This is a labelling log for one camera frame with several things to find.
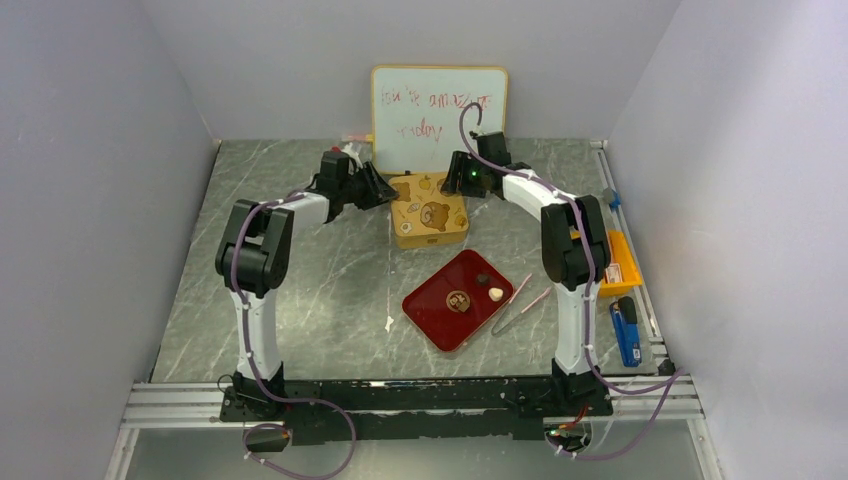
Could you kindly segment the gold chocolate tin box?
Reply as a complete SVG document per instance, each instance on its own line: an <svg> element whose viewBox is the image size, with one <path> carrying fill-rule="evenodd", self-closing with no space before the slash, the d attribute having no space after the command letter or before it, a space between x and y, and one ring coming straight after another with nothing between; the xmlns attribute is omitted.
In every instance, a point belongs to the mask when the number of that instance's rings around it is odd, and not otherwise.
<svg viewBox="0 0 848 480"><path fill-rule="evenodd" d="M409 221L393 226L397 246L406 250L460 243L467 237L468 231L468 225L447 225L444 231L440 231Z"/></svg>

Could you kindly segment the metal tweezers with pink grips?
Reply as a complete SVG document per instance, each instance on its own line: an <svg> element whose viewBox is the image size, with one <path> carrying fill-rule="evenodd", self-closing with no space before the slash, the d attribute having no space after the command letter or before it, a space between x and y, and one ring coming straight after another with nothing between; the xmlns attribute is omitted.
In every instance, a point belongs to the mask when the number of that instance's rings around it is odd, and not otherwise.
<svg viewBox="0 0 848 480"><path fill-rule="evenodd" d="M524 279L515 288L511 297L507 300L505 306L495 316L490 333L497 337L508 330L511 325L532 310L537 304L547 299L552 293L552 287L547 286L538 294L534 294L534 298L529 300L525 305L520 305L517 300L523 293L529 292L529 287L533 285L533 274L527 274Z"/></svg>

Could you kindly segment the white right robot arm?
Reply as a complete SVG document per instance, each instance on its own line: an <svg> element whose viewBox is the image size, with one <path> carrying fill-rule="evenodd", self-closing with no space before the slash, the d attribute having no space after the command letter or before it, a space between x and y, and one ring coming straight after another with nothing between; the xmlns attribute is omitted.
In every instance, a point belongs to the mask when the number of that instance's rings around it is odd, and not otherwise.
<svg viewBox="0 0 848 480"><path fill-rule="evenodd" d="M514 163L501 132L460 138L466 150L453 154L441 191L478 198L492 193L540 224L542 264L558 305L549 399L559 413L574 414L587 400L608 395L594 352L596 303L611 261L599 201L566 193Z"/></svg>

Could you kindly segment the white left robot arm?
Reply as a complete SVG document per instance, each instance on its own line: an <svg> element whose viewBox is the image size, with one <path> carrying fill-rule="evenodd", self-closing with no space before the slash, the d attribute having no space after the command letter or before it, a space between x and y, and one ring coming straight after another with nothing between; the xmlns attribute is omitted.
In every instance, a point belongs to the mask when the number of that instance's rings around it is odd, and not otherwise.
<svg viewBox="0 0 848 480"><path fill-rule="evenodd" d="M285 409L284 362L277 344L276 294L296 233L335 220L348 205L370 210L399 198L370 162L334 148L323 153L308 185L284 198L238 200L215 257L234 303L240 339L233 390L258 418Z"/></svg>

